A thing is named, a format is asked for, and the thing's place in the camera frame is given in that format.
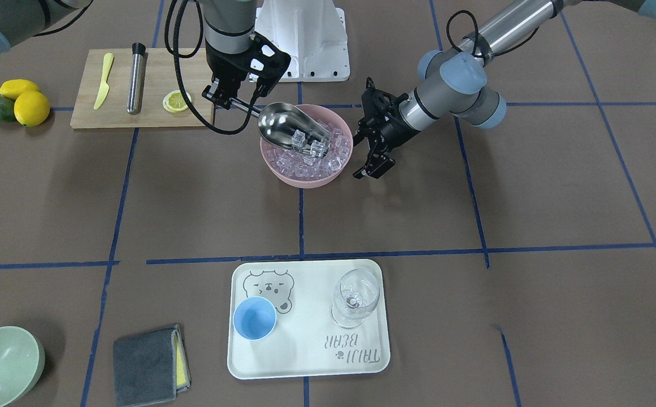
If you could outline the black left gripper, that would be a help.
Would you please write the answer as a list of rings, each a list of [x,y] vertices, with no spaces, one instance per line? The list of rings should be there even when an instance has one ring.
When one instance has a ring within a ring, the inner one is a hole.
[[[362,93],[363,118],[358,122],[358,129],[353,136],[356,146],[362,141],[368,141],[369,146],[377,145],[387,151],[403,146],[420,131],[413,129],[403,118],[400,106],[410,100],[407,93],[399,96],[378,89],[371,77],[366,79],[366,90]],[[366,161],[353,172],[355,179],[379,179],[389,172],[396,164],[390,154],[375,154],[371,149],[366,155]]]

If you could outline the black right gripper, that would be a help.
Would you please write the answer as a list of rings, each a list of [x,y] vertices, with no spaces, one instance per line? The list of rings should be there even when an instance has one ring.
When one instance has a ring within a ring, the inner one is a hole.
[[[266,97],[287,72],[291,56],[281,51],[258,32],[239,36],[209,32],[206,35],[211,84],[203,97],[216,106],[230,109],[243,81],[249,75],[257,77],[254,98]]]

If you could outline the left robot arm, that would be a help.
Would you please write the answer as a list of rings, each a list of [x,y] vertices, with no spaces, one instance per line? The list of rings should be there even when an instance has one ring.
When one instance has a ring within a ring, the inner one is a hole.
[[[488,87],[485,67],[529,41],[545,21],[575,1],[515,1],[484,25],[474,25],[447,51],[433,50],[418,63],[420,84],[394,96],[366,80],[363,117],[354,144],[367,142],[367,159],[353,176],[378,179],[395,165],[392,150],[450,114],[473,127],[491,129],[506,116],[507,103]]]

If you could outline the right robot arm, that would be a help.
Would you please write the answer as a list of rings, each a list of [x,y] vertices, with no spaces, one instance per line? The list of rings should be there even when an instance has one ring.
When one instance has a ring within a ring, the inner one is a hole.
[[[89,5],[89,1],[0,1],[0,54],[29,38],[56,33],[56,23]],[[257,3],[199,1],[198,7],[212,71],[208,99],[230,108],[248,75],[258,78],[255,98],[269,95],[287,71],[290,56],[255,30]]]

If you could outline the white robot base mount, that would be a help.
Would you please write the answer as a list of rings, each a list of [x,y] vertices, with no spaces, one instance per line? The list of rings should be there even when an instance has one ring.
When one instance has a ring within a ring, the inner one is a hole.
[[[289,54],[282,82],[350,78],[345,14],[333,1],[264,1],[256,11],[255,29]]]

